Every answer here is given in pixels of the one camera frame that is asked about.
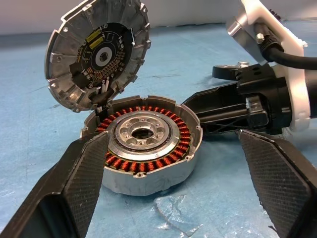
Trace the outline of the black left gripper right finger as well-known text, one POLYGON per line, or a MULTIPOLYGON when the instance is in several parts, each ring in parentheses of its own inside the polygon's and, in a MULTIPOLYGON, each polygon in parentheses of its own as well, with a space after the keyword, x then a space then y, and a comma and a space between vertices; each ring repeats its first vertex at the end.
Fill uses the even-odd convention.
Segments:
POLYGON ((260 204, 279 238, 317 238, 317 168, 288 140, 240 130, 260 204))

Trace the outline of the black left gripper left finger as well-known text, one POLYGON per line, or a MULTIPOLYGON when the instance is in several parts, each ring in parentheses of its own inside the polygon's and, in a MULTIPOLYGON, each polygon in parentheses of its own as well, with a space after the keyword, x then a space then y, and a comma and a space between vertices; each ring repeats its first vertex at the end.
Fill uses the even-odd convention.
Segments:
POLYGON ((73 141, 35 184, 0 238, 85 238, 104 174, 109 135, 73 141))

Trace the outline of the clear tape patch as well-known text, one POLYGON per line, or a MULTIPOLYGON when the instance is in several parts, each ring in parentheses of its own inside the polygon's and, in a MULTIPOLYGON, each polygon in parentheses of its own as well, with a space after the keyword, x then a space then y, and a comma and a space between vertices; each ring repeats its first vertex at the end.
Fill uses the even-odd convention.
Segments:
POLYGON ((184 238, 190 238, 203 226, 186 195, 158 197, 154 208, 165 226, 179 231, 184 238))

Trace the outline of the silver motor lid circuit board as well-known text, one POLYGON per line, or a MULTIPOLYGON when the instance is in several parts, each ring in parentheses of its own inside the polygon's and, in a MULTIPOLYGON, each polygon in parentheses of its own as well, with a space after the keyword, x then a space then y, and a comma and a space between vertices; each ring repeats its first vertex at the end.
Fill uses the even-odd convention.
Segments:
POLYGON ((144 64, 148 8, 141 0, 83 0, 61 21, 45 58, 52 96, 76 113, 107 107, 144 64))

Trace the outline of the silver motor housing copper windings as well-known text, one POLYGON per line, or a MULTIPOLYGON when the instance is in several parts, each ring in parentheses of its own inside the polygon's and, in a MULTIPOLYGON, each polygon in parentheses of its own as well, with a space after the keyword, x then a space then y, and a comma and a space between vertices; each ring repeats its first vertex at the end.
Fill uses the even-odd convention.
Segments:
POLYGON ((94 110, 81 135, 105 131, 102 184, 113 192, 148 196, 182 183, 193 172, 203 130, 196 114, 174 100, 133 96, 94 110))

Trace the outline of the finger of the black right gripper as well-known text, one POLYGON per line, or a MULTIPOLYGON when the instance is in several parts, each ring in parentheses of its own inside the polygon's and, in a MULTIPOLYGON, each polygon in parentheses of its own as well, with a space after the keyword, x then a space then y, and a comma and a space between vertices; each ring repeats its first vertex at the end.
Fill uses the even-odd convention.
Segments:
POLYGON ((208 102, 216 100, 218 101, 221 97, 225 95, 235 95, 236 94, 236 83, 231 83, 227 85, 218 86, 215 88, 207 89, 204 91, 196 92, 185 102, 208 102))
POLYGON ((269 124, 267 108, 258 95, 225 95, 218 101, 183 102, 200 120, 205 135, 241 129, 262 130, 269 124))

